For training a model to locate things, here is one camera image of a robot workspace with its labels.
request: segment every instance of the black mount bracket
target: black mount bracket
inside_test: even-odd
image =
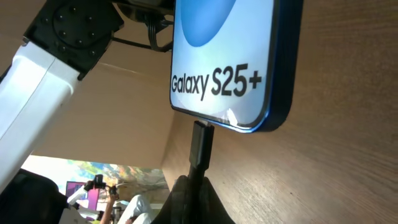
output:
[[[150,45],[123,40],[114,37],[113,40],[122,44],[128,44],[143,49],[155,50],[157,52],[168,52],[173,48],[173,41],[159,47],[157,34],[174,22],[168,21],[165,15],[174,15],[174,0],[137,1],[137,0],[112,0],[118,5],[120,11],[129,19],[143,22],[148,29]]]
[[[152,224],[234,224],[205,171],[209,168],[214,126],[193,124],[188,177],[180,176]]]
[[[124,21],[105,0],[47,0],[24,37],[84,76],[108,48]]]

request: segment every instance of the phone screen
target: phone screen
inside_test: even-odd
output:
[[[173,109],[245,132],[267,113],[273,0],[176,0]]]

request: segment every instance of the wooden panel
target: wooden panel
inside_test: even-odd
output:
[[[216,127],[210,169],[237,223],[398,223],[398,2],[305,1],[294,101],[272,133]],[[176,113],[163,168],[188,174]]]
[[[174,112],[168,84],[97,64],[34,154],[159,168]]]

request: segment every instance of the black cable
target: black cable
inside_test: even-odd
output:
[[[169,50],[172,49],[172,47],[173,47],[173,42],[172,41],[170,43],[166,44],[163,47],[159,47],[157,45],[157,39],[156,39],[157,32],[156,32],[155,21],[149,19],[147,26],[148,26],[149,43],[150,43],[150,46],[152,47],[153,50],[164,53],[164,52],[168,52]]]
[[[133,42],[133,41],[130,41],[130,40],[120,39],[120,38],[117,38],[117,37],[113,37],[112,40],[116,41],[116,42],[119,42],[119,43],[122,43],[122,44],[127,44],[127,45],[134,46],[134,47],[140,47],[140,48],[143,48],[143,49],[152,50],[152,47],[149,46],[149,45],[146,45],[146,44],[140,44],[140,43],[136,43],[136,42]]]
[[[163,21],[161,21],[161,23],[163,24],[163,25],[174,25],[174,22],[173,21],[168,21],[168,20],[163,20]]]

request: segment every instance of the black object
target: black object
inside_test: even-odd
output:
[[[79,203],[75,202],[75,203],[72,205],[72,207],[75,208],[76,210],[79,210],[80,205],[79,205]]]
[[[136,22],[143,22],[147,26],[150,45],[140,44],[116,37],[113,37],[114,41],[143,49],[152,49],[157,52],[168,52],[172,49],[172,41],[163,47],[159,47],[157,44],[156,35],[166,27],[174,24],[173,22],[166,20],[164,17],[165,15],[174,14],[173,0],[115,0],[113,2],[118,5],[120,11],[126,17]]]
[[[94,176],[94,188],[95,189],[105,189],[106,183],[103,182],[104,175],[102,174],[97,174]]]
[[[47,0],[24,37],[84,76],[124,22],[105,0]]]
[[[101,221],[102,217],[104,216],[104,211],[99,211],[99,214],[97,216],[97,221]]]
[[[0,222],[58,223],[67,198],[50,179],[20,169],[0,195]]]
[[[117,193],[118,193],[118,190],[117,190],[116,186],[112,186],[109,188],[110,195],[116,195]]]
[[[233,224],[205,171],[209,167],[214,127],[193,124],[188,177],[180,176],[152,224]]]
[[[85,184],[85,191],[89,191],[94,188],[94,182],[92,180],[87,181]]]

